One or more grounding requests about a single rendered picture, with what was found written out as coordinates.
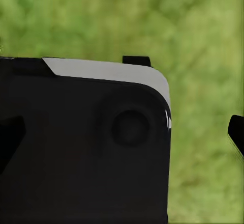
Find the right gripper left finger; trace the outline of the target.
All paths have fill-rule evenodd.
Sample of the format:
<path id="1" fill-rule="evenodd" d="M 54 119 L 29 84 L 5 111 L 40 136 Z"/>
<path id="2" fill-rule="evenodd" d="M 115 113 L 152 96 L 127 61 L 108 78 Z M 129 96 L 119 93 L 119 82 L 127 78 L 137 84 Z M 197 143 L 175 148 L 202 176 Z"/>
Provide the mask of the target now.
<path id="1" fill-rule="evenodd" d="M 0 176 L 26 135 L 21 115 L 0 121 Z"/>

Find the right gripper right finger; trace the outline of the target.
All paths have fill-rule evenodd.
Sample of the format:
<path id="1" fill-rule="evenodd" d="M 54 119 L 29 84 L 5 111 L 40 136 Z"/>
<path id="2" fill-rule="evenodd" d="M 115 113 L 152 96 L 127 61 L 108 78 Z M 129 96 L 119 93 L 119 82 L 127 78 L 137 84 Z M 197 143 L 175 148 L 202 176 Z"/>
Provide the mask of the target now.
<path id="1" fill-rule="evenodd" d="M 228 127 L 228 134 L 244 156 L 244 117 L 232 116 Z"/>

